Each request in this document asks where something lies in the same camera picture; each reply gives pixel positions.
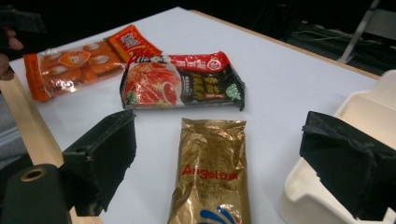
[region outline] crinkled foil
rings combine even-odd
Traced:
[[[168,223],[251,223],[245,126],[244,120],[182,120]]]

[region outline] food package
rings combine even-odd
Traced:
[[[245,83],[222,51],[197,55],[136,56],[120,84],[124,108],[190,105],[245,106]]]
[[[143,37],[133,24],[127,25],[116,34],[106,38],[106,42],[120,55],[125,63],[139,56],[154,56],[162,53]]]
[[[244,120],[183,119],[169,224],[250,224]]]
[[[134,53],[150,56],[162,51],[130,24],[114,35],[76,48],[48,49],[23,55],[33,99],[45,102],[95,81],[122,75]]]
[[[32,97],[41,102],[122,74],[126,65],[103,40],[67,50],[25,54],[23,59]]]

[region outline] red snack package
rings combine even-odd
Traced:
[[[40,102],[77,91],[101,78],[122,74],[126,66],[105,41],[25,54],[23,59],[30,92]]]
[[[125,63],[128,63],[131,57],[137,54],[148,57],[162,53],[160,49],[148,42],[132,24],[106,38],[106,42],[120,55]]]
[[[245,83],[224,52],[135,57],[120,84],[124,108],[245,105]]]

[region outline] orange snack package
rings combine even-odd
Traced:
[[[134,55],[161,53],[130,24],[94,43],[68,50],[48,49],[23,55],[23,59],[33,99],[45,102],[105,77],[122,74]]]
[[[148,42],[132,24],[106,38],[106,41],[125,63],[128,63],[135,55],[148,57],[162,53],[160,49]]]
[[[68,50],[25,54],[23,59],[30,92],[40,102],[77,91],[104,77],[122,74],[126,66],[105,41]]]

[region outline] person's hand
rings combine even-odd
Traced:
[[[10,49],[23,49],[23,44],[17,39],[15,31],[9,28],[3,28],[8,36]],[[14,78],[14,72],[9,68],[9,58],[6,54],[0,53],[0,80],[11,80]]]

